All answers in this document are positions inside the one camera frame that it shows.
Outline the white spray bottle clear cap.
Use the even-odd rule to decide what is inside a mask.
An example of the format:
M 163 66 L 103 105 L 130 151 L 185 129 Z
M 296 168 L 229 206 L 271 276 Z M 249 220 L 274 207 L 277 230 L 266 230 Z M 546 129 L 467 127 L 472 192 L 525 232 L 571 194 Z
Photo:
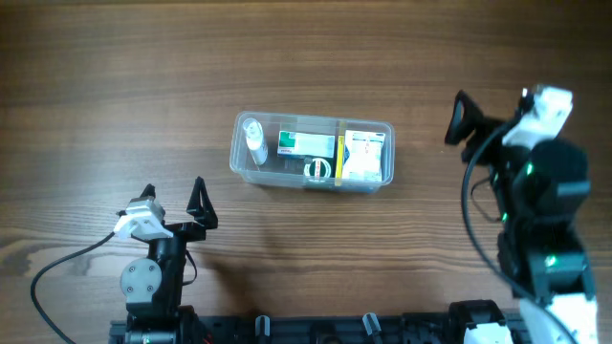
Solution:
M 247 118 L 243 122 L 243 131 L 253 162 L 256 165 L 264 164 L 268 158 L 268 146 L 261 123 L 254 118 Z

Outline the white green medicine box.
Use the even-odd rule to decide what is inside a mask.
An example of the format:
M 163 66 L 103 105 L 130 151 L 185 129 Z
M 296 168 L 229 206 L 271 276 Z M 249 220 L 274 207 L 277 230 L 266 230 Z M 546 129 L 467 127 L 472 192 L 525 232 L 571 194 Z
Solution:
M 286 157 L 334 157 L 336 138 L 334 135 L 307 134 L 280 131 L 277 154 Z

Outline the white plaster box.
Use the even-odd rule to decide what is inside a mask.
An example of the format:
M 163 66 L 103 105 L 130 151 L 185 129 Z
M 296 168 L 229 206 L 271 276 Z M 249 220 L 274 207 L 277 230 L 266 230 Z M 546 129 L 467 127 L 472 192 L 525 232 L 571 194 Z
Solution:
M 344 136 L 342 178 L 379 183 L 385 133 L 347 130 Z

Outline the small green square box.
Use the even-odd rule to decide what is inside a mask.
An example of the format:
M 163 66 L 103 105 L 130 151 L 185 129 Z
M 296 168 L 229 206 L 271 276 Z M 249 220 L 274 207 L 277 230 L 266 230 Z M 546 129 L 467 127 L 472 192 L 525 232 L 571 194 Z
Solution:
M 321 183 L 333 177 L 334 169 L 328 159 L 311 158 L 305 161 L 303 174 L 310 182 Z

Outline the blue VapoDrops lozenge box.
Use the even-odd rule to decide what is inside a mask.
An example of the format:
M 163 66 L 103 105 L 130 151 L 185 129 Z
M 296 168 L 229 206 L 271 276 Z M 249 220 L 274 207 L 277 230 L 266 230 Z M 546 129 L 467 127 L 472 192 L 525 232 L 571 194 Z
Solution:
M 344 135 L 338 135 L 337 140 L 337 154 L 336 154 L 336 168 L 335 168 L 335 186 L 340 187 L 342 184 L 342 168 L 343 168 L 343 157 L 344 157 Z

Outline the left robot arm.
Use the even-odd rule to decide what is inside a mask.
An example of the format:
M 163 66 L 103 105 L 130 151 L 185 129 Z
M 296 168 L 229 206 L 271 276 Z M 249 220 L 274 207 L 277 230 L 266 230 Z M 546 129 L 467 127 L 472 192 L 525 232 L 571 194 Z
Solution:
M 192 217 L 190 222 L 167 223 L 152 184 L 119 213 L 114 233 L 121 239 L 147 244 L 148 252 L 121 273 L 127 318 L 111 325 L 110 343 L 214 341 L 194 308 L 182 304 L 183 287 L 192 283 L 184 278 L 185 266 L 194 262 L 187 245 L 204 241 L 207 231 L 218 227 L 218 217 L 201 177 L 194 182 L 186 213 Z

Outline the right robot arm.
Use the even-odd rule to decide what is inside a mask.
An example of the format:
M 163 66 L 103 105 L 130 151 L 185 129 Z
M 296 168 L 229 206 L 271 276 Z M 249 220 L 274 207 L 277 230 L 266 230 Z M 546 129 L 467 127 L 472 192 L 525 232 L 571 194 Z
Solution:
M 460 203 L 466 232 L 484 263 L 511 289 L 534 343 L 596 343 L 594 274 L 576 230 L 591 192 L 586 153 L 559 137 L 573 110 L 571 92 L 537 85 L 523 90 L 512 118 L 488 118 L 465 92 L 454 100 L 445 136 L 463 142 Z M 497 259 L 478 243 L 470 219 L 476 166 L 488 167 L 503 226 Z

